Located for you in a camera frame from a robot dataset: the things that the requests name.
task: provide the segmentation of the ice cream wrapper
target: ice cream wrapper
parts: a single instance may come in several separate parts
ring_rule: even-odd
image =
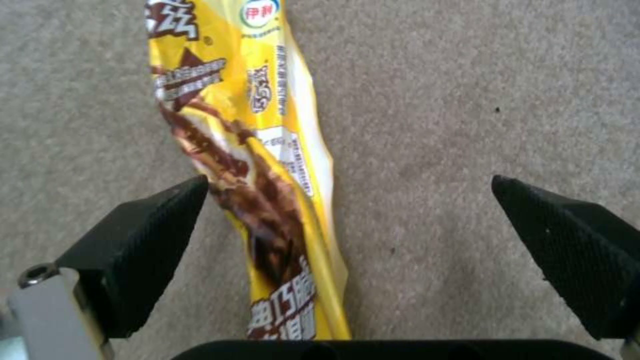
[[[242,237],[247,337],[347,340],[333,160],[284,7],[284,0],[147,0],[154,94]]]

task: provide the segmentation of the gray carpet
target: gray carpet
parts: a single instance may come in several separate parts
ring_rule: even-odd
[[[141,1],[1,6],[6,293],[119,202],[193,171],[154,108]],[[287,7],[335,158],[355,337],[554,338],[615,356],[543,281],[489,182],[519,177],[640,225],[640,3]],[[116,351],[166,359],[242,338],[248,304],[239,237],[209,199],[147,326]]]

